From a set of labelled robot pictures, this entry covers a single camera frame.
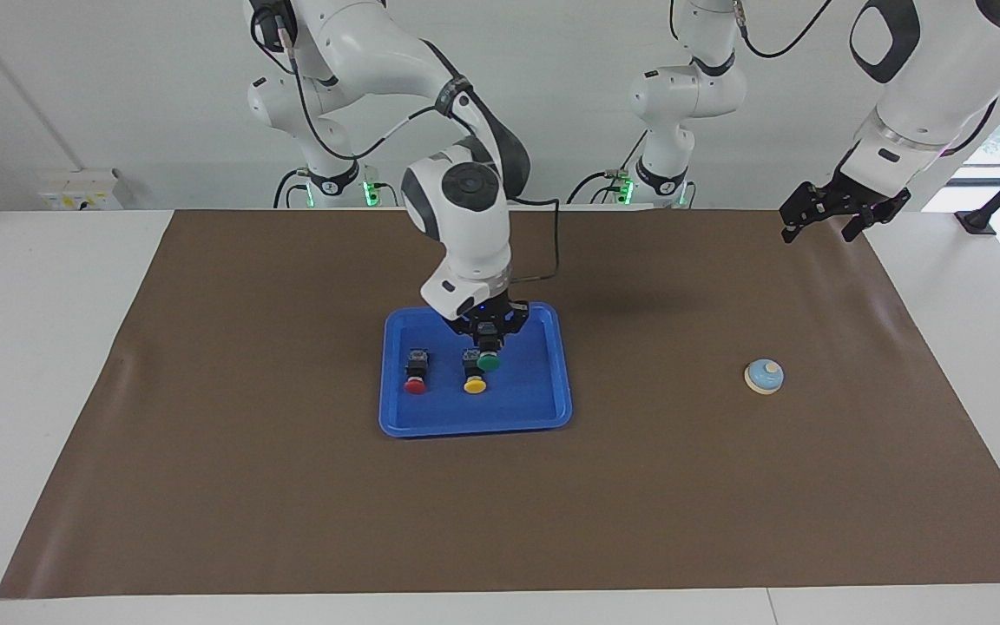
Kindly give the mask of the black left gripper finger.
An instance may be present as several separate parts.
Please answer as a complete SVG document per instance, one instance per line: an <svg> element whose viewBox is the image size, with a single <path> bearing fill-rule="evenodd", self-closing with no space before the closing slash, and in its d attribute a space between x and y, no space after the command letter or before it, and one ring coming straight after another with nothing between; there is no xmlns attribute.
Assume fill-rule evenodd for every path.
<svg viewBox="0 0 1000 625"><path fill-rule="evenodd" d="M909 201L911 194L909 191L901 191L896 197L886 199L878 203L858 203L857 213L841 230L841 236L845 242L854 242L866 229L877 224L889 224L901 210L905 208L905 203Z"/></svg>
<svg viewBox="0 0 1000 625"><path fill-rule="evenodd" d="M783 221L782 240L786 244L791 244L806 226L818 221L821 211L821 191L812 182L800 183L780 207L780 217Z"/></svg>

